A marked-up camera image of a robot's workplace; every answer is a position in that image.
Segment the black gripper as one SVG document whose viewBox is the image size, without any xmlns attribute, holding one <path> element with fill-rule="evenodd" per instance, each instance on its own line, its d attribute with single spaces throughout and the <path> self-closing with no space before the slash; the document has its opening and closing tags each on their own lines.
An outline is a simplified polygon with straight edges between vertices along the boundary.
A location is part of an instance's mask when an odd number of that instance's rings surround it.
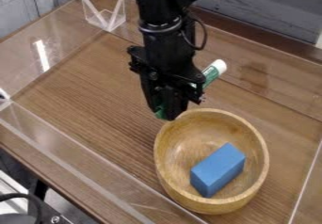
<svg viewBox="0 0 322 224">
<path fill-rule="evenodd" d="M 204 48 L 207 36 L 196 46 L 195 23 L 173 25 L 141 24 L 143 45 L 131 46 L 129 69 L 139 75 L 147 105 L 152 112 L 161 109 L 161 118 L 173 120 L 187 109 L 188 101 L 199 103 L 204 75 L 194 65 L 195 52 Z"/>
</svg>

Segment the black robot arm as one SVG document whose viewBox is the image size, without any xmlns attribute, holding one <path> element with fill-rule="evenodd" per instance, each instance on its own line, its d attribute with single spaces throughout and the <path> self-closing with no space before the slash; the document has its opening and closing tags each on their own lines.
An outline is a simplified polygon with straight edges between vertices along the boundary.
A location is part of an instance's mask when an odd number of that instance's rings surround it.
<svg viewBox="0 0 322 224">
<path fill-rule="evenodd" d="M 156 117 L 173 120 L 204 94 L 206 77 L 194 64 L 204 46 L 195 27 L 203 21 L 190 6 L 196 0 L 136 0 L 141 46 L 129 46 L 129 69 L 139 75 L 147 105 Z"/>
</svg>

